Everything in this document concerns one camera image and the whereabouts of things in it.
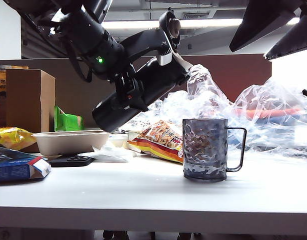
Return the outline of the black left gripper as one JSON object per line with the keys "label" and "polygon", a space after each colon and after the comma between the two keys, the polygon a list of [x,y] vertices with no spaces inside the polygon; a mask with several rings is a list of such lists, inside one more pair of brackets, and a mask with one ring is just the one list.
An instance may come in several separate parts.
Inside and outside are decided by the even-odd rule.
{"label": "black left gripper", "polygon": [[[160,29],[148,29],[132,35],[121,43],[109,32],[89,32],[87,34],[87,65],[89,67],[87,80],[96,75],[113,75],[113,68],[120,60],[120,66],[126,67],[145,54],[154,51],[155,58],[144,64],[165,66],[172,62],[173,50],[166,33]],[[144,87],[133,76],[118,74],[115,76],[117,99],[124,108],[133,108],[146,112],[148,107],[143,100]]]}

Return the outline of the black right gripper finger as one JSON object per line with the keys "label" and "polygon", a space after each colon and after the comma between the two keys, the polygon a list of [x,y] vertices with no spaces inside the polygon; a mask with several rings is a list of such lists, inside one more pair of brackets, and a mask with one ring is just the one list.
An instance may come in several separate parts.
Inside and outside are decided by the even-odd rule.
{"label": "black right gripper finger", "polygon": [[303,0],[250,0],[229,48],[236,52],[295,18]]}
{"label": "black right gripper finger", "polygon": [[304,50],[307,50],[307,15],[300,18],[299,22],[265,54],[265,58],[274,60]]}

